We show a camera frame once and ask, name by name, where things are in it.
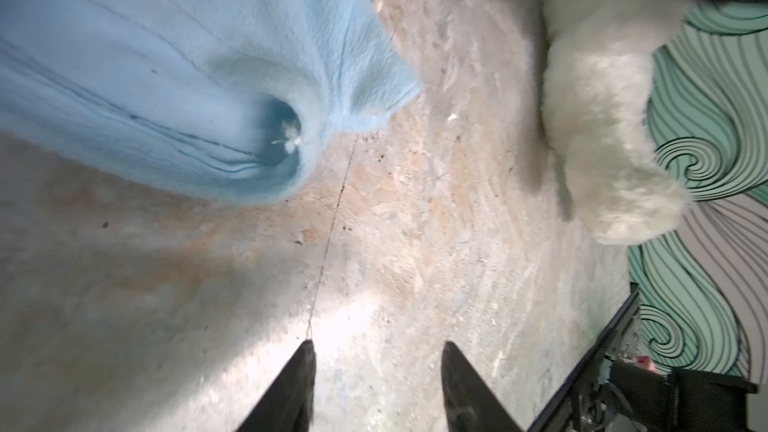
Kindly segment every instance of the green wave pattern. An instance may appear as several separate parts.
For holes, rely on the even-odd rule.
[[[695,201],[746,193],[768,207],[768,7],[697,6],[654,61],[648,128],[659,164]],[[749,331],[680,236],[629,255],[644,339],[659,369],[749,377]]]

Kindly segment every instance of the concrete floor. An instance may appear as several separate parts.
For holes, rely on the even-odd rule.
[[[538,121],[538,0],[384,0],[423,94],[269,207],[0,140],[0,429],[234,430],[316,343],[313,430],[445,430],[456,341],[524,427],[628,294]]]

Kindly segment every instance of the white fur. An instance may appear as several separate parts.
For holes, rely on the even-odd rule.
[[[686,190],[654,162],[643,126],[651,54],[677,33],[688,0],[544,0],[547,137],[565,158],[574,214],[605,244],[675,228]]]

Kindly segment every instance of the blue fabric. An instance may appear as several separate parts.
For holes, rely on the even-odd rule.
[[[369,0],[0,0],[0,129],[190,196],[286,196],[418,88]]]

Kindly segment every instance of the green patterned fabric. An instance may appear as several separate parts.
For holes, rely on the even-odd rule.
[[[698,6],[655,54],[648,127],[696,201],[630,250],[661,370],[768,381],[768,6]]]

